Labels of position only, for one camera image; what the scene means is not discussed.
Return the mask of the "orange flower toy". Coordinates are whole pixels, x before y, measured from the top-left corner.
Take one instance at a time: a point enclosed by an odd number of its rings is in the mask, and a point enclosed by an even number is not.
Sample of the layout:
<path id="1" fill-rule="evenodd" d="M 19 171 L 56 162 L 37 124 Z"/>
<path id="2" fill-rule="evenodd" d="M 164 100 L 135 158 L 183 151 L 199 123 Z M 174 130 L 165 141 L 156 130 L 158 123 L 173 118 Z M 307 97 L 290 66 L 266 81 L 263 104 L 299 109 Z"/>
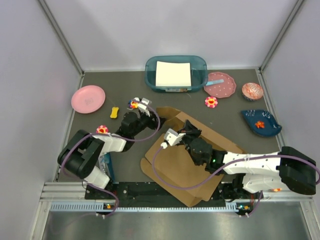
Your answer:
<path id="1" fill-rule="evenodd" d="M 273 188 L 271 189 L 272 192 L 280 192 L 282 191 L 282 188 Z"/>

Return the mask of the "dark blue leaf dish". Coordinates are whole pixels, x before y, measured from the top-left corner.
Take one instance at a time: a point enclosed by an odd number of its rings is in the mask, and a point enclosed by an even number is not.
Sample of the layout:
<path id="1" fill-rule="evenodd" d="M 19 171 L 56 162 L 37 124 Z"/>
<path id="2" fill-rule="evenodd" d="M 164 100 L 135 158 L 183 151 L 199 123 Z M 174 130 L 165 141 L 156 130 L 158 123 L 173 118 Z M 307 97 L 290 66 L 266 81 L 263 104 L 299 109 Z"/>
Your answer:
<path id="1" fill-rule="evenodd" d="M 249 109 L 242 110 L 240 113 L 249 128 L 258 136 L 274 137 L 282 131 L 282 126 L 267 110 Z"/>

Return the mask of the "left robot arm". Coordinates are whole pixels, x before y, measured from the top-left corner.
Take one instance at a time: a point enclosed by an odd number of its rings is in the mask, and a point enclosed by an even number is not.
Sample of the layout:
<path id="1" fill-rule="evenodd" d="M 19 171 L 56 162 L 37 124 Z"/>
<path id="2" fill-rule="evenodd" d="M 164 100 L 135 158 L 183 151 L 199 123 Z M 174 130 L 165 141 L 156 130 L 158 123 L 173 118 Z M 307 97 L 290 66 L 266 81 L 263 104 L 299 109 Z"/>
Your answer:
<path id="1" fill-rule="evenodd" d="M 96 186 L 96 192 L 102 198 L 109 198 L 114 191 L 111 178 L 96 166 L 96 162 L 110 152 L 126 152 L 134 144 L 135 136 L 149 128 L 159 130 L 166 118 L 157 117 L 154 112 L 147 115 L 139 111 L 127 112 L 119 129 L 114 134 L 99 132 L 92 135 L 78 130 L 57 158 L 60 166 L 81 180 Z"/>

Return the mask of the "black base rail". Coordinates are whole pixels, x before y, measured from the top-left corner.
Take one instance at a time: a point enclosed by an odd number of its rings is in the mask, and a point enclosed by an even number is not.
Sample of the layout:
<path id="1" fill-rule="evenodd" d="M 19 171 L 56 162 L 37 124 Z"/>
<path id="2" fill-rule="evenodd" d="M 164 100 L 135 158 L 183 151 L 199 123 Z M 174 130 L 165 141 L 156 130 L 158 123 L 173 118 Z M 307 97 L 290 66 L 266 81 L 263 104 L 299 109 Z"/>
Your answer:
<path id="1" fill-rule="evenodd" d="M 120 182 L 108 185 L 107 190 L 118 197 L 120 207 L 185 207 L 155 182 Z M 229 201 L 252 205 L 259 195 L 234 189 L 231 183 L 220 183 L 208 201 L 200 200 L 195 206 L 222 207 Z"/>

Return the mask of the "red patterned bowl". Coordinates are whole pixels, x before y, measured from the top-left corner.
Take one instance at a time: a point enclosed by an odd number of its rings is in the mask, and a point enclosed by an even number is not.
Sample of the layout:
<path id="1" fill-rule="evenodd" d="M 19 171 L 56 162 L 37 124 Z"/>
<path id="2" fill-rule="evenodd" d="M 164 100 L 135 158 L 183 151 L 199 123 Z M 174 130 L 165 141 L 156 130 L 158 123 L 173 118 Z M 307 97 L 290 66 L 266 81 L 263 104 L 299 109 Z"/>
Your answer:
<path id="1" fill-rule="evenodd" d="M 257 101 L 264 96 L 263 88 L 254 82 L 245 83 L 242 88 L 242 95 L 248 101 Z"/>

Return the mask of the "light blue marker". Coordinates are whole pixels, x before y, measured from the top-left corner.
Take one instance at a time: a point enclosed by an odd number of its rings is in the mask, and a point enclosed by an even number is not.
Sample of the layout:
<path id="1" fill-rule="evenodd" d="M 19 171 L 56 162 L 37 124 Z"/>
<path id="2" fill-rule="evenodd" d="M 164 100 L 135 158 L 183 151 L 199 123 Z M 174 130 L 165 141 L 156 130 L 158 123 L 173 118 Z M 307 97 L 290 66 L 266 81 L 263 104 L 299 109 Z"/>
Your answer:
<path id="1" fill-rule="evenodd" d="M 205 86 L 212 86 L 212 85 L 222 84 L 223 82 L 224 82 L 224 79 L 212 80 L 212 81 L 208 81 Z"/>

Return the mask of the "teal plastic bin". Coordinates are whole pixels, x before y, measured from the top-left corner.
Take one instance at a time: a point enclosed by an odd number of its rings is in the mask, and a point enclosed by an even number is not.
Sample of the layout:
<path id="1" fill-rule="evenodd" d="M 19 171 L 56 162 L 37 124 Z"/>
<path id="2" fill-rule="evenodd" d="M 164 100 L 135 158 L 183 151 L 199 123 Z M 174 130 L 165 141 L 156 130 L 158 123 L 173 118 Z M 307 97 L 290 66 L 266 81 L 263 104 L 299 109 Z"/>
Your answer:
<path id="1" fill-rule="evenodd" d="M 160 55 L 145 64 L 144 81 L 159 93 L 196 92 L 208 82 L 206 61 L 196 55 Z"/>

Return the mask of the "pink dotted plate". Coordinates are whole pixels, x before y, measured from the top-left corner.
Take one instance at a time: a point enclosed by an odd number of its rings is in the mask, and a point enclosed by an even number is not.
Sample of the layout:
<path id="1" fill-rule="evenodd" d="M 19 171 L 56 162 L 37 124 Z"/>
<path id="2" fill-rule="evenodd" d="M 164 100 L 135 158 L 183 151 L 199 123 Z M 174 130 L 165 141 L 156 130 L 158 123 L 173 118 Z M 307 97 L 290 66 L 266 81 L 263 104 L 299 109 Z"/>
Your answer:
<path id="1" fill-rule="evenodd" d="M 221 84 L 215 84 L 211 86 L 204 86 L 204 91 L 213 97 L 218 99 L 228 98 L 236 92 L 236 82 L 235 80 L 223 72 L 211 72 L 208 74 L 208 81 L 224 79 Z"/>

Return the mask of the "small orange toy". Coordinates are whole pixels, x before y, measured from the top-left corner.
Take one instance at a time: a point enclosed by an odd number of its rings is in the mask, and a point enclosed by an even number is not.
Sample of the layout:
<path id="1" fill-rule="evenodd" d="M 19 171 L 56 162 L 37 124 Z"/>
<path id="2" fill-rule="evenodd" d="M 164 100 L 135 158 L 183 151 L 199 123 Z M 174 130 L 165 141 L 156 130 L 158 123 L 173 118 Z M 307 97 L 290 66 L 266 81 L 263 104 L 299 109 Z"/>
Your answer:
<path id="1" fill-rule="evenodd" d="M 264 129 L 265 128 L 265 123 L 263 121 L 257 121 L 255 123 L 255 126 L 258 128 L 258 129 Z"/>

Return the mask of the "yellow bone toy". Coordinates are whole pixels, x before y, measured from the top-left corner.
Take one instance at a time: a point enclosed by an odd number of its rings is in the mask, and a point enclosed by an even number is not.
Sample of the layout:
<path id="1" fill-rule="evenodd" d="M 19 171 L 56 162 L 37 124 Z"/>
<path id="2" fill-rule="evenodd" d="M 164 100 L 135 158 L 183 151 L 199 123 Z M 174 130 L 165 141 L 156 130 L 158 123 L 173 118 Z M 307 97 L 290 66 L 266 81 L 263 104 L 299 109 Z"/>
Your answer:
<path id="1" fill-rule="evenodd" d="M 112 107 L 109 117 L 111 119 L 117 119 L 118 118 L 118 112 L 119 112 L 119 107 L 117 107 L 117 106 Z"/>

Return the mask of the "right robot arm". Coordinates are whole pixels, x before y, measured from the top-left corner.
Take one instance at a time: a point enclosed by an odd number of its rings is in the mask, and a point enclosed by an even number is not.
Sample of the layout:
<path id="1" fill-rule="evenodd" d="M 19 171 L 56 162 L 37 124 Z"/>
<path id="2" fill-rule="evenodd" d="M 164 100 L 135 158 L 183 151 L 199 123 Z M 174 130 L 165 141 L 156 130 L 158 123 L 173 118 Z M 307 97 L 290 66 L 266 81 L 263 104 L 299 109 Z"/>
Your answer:
<path id="1" fill-rule="evenodd" d="M 236 175 L 233 192 L 239 198 L 260 191 L 290 190 L 316 194 L 316 162 L 293 147 L 270 154 L 244 154 L 214 149 L 201 137 L 201 130 L 186 120 L 178 134 L 193 163 L 217 175 Z"/>

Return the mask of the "pink smiling flower toy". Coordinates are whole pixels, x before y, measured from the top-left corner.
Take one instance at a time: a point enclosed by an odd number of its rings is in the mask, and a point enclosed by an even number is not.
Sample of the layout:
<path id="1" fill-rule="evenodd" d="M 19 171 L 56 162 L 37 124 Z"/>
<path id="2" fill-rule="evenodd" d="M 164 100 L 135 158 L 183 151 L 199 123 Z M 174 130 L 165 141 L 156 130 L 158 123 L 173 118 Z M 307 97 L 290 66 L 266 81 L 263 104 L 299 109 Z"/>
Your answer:
<path id="1" fill-rule="evenodd" d="M 214 96 L 208 96 L 205 101 L 204 104 L 208 107 L 208 108 L 215 108 L 218 105 L 218 100 L 216 97 Z"/>

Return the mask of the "brown cardboard box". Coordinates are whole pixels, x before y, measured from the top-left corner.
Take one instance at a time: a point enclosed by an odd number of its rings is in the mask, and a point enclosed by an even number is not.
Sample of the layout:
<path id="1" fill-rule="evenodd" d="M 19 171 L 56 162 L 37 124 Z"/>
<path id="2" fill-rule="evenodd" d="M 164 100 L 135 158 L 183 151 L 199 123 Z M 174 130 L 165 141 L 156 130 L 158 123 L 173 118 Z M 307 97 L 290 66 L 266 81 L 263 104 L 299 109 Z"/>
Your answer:
<path id="1" fill-rule="evenodd" d="M 237 154 L 243 154 L 245 152 L 231 140 L 176 108 L 163 106 L 157 107 L 156 111 L 160 117 L 166 118 L 165 125 L 175 131 L 184 126 L 185 120 L 189 120 L 191 124 L 202 130 L 201 137 L 212 144 L 214 149 Z M 195 186 L 211 175 L 205 171 L 203 165 L 194 165 L 192 158 L 182 145 L 168 146 L 157 154 L 154 164 L 155 173 L 152 167 L 153 157 L 160 148 L 163 140 L 164 135 L 162 134 L 146 152 L 145 157 L 141 159 L 140 167 L 143 173 L 187 207 L 193 207 L 201 201 L 209 201 L 223 178 L 222 174 L 213 176 L 206 183 L 194 189 L 175 189 L 157 178 L 156 173 L 167 183 L 185 188 Z"/>

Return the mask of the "blue packaged item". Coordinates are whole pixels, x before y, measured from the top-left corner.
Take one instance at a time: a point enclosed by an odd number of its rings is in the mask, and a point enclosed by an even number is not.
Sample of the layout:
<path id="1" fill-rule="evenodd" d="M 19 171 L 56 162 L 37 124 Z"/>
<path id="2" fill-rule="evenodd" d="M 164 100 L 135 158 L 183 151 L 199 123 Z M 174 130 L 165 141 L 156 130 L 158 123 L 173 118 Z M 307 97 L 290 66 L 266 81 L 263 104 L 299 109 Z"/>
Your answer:
<path id="1" fill-rule="evenodd" d="M 115 174 L 110 153 L 106 153 L 99 157 L 98 163 L 100 170 L 109 176 L 112 181 L 115 181 Z"/>

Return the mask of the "rainbow flower toy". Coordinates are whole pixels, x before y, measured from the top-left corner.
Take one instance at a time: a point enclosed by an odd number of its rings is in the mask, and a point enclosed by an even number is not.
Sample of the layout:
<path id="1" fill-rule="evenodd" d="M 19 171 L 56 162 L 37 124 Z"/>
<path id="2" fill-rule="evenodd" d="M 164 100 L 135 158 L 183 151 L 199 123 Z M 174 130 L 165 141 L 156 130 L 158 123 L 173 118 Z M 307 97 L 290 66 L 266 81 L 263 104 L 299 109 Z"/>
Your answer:
<path id="1" fill-rule="evenodd" d="M 138 102 L 135 102 L 135 101 L 129 101 L 128 104 L 127 104 L 127 109 L 128 110 L 134 110 L 134 109 L 137 109 L 138 108 L 138 105 L 139 103 Z"/>

